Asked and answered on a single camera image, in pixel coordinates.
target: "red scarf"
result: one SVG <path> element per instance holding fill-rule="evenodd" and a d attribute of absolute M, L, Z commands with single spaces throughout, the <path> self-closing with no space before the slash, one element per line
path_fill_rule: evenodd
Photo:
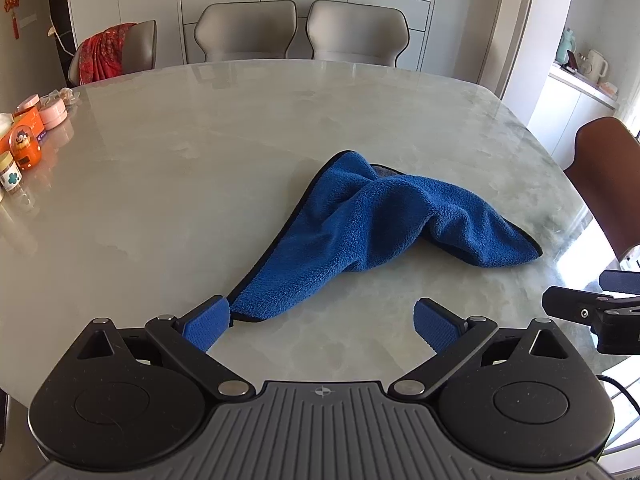
<path fill-rule="evenodd" d="M 80 84 L 103 81 L 122 75 L 122 47 L 135 23 L 108 28 L 80 45 Z"/>

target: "screw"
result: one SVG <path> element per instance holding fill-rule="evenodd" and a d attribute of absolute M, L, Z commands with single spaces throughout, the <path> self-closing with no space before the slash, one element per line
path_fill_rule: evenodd
<path fill-rule="evenodd" d="M 227 397 L 240 397 L 249 392 L 249 385 L 244 381 L 225 381 L 218 391 Z"/>
<path fill-rule="evenodd" d="M 404 380 L 394 384 L 394 390 L 405 397 L 415 397 L 424 393 L 424 384 L 420 381 Z"/>

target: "gray ribbed plate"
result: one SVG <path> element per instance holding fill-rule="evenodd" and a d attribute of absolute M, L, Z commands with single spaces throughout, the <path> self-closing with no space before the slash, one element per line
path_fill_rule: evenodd
<path fill-rule="evenodd" d="M 595 462 L 556 473 L 503 471 L 469 456 L 419 404 L 388 399 L 379 383 L 268 383 L 214 413 L 202 435 L 162 463 L 91 473 L 51 463 L 36 480 L 605 480 Z"/>

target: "teal pitcher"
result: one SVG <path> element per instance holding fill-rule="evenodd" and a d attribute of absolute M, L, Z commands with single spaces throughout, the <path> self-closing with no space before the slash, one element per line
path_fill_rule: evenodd
<path fill-rule="evenodd" d="M 556 52 L 556 61 L 559 64 L 564 65 L 569 62 L 568 50 L 575 52 L 575 36 L 569 27 L 562 31 L 562 38 L 560 38 L 560 45 Z"/>

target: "countertop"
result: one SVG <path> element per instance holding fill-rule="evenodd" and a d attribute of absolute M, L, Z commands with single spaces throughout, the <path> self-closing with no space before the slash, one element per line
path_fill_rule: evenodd
<path fill-rule="evenodd" d="M 597 101 L 601 102 L 604 105 L 607 105 L 613 110 L 616 110 L 618 108 L 618 103 L 611 99 L 605 93 L 601 92 L 596 87 L 596 85 L 594 85 L 590 81 L 587 81 L 586 78 L 582 78 L 582 76 L 574 75 L 567 72 L 566 70 L 560 68 L 560 65 L 555 62 L 551 65 L 549 75 L 552 78 L 557 79 L 558 81 L 567 83 L 569 86 L 575 88 L 583 94 L 593 97 Z"/>
<path fill-rule="evenodd" d="M 525 327 L 543 315 L 547 287 L 581 288 L 613 259 L 550 155 L 470 83 L 256 60 L 177 66 L 79 92 L 23 194 L 0 203 L 0 387 L 24 404 L 93 318 L 143 326 L 229 293 L 341 150 L 466 187 L 544 256 L 478 269 L 420 240 L 280 317 L 238 322 L 210 354 L 258 389 L 266 379 L 386 387 L 433 356 L 413 329 L 419 298 Z M 597 354 L 587 327 L 561 326 L 594 370 L 620 360 Z"/>

